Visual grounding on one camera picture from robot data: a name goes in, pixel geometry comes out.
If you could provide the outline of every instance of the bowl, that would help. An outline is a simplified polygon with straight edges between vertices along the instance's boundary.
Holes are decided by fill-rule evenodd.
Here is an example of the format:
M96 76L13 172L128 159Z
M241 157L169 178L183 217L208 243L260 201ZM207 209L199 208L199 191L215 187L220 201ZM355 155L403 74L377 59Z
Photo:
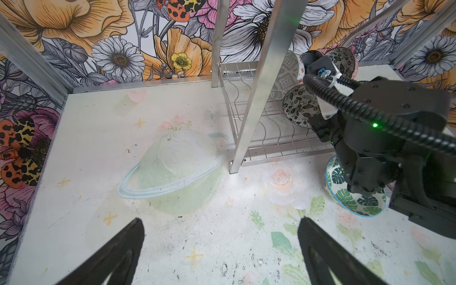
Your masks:
M323 179L328 195L353 214L371 218L379 215L385 209L386 193L384 188L370 197L350 193L347 190L347 183L337 156L328 161L325 174Z
M332 60L343 76L354 78L358 73L358 61L351 50L346 47L336 47L328 51L326 56Z
M276 101L282 100L285 94L296 86L299 74L299 58L292 51L287 51L285 59L275 79L269 98Z
M308 117L321 113L316 96L310 94L305 85L295 86L288 91L282 108L285 117L304 128L311 128Z

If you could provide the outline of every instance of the white daisy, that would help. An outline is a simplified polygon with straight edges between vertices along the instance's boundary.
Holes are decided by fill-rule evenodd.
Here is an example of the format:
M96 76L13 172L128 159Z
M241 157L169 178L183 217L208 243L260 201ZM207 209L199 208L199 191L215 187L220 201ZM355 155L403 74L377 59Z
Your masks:
M92 52L96 64L117 81L137 81L145 69L144 56L138 48L118 37L100 40Z
M456 38L436 36L411 59L411 69L426 77L443 74L456 65Z
M301 17L300 24L317 26L329 21L334 11L327 10L339 0L317 0L309 3ZM244 22L237 23L225 31L220 48L220 55L227 56L223 62L253 61L259 58L264 43L275 0L252 0L252 4L239 5L233 13ZM312 45L312 38L321 31L308 32L298 29L293 37L290 50L298 56L307 52Z

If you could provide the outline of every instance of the yellow star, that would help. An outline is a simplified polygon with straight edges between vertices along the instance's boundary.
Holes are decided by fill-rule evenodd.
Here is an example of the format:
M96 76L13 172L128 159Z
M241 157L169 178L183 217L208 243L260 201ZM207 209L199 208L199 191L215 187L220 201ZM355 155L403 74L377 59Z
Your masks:
M144 123L145 123L145 121L144 121L144 122L141 121L141 118L140 118L139 122L138 122L138 123L135 123L135 124L137 124L139 127L141 127L141 125L144 124Z
M66 184L66 183L68 183L68 182L70 182L70 181L71 181L71 179L69 179L69 180L65 180L65 178L64 178L64 179L63 179L63 181L62 181L62 182L60 182L60 183L58 183L57 185L62 185L62 186L65 186L65 184Z
M109 215L106 218L103 219L103 222L108 221L107 225L109 226L109 225L111 225L111 220L115 219L115 218L117 218L117 215L111 216L111 212L109 212Z
M197 262L197 257L203 257L203 256L204 256L204 254L197 254L197 247L194 246L193 247L193 254L189 255L189 256L186 256L185 258L193 259L193 268L195 268L196 262Z

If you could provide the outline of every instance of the metal pole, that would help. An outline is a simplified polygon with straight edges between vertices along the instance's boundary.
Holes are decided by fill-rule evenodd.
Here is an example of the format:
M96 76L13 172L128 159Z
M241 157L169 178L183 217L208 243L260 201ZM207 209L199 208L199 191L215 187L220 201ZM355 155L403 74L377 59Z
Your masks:
M0 13L0 52L43 88L56 106L63 107L68 94L73 92L73 87L2 13Z
M379 22L383 21L384 19L388 18L392 14L396 13L401 9L409 0L397 0L394 4L390 7L383 10L380 14L376 15L374 18L370 19L368 22L361 25L361 27L354 30L345 40L342 42L342 47L348 47L350 43L363 32L367 31L368 29L372 28Z
M406 43L401 45L389 58L396 67L404 65L433 37L440 34L456 19L456 3L448 1L431 19L417 31Z
M217 18L215 20L214 36L212 38L212 82L211 87L218 87L218 62L220 60L220 46L228 21L230 0L218 0Z
M296 33L308 0L276 0L261 51L253 88L239 132L229 172L236 173L244 160L269 93Z

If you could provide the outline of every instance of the white patterned bowl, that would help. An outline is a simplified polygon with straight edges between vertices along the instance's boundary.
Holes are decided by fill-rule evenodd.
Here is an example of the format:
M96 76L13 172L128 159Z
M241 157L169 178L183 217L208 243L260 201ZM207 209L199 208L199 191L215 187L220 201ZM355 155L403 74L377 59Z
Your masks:
M386 194L384 189L372 194L370 197L358 193L350 193L347 190L347 183L343 177L337 156L328 161L325 173L326 192L353 214L371 218L379 215L385 209Z

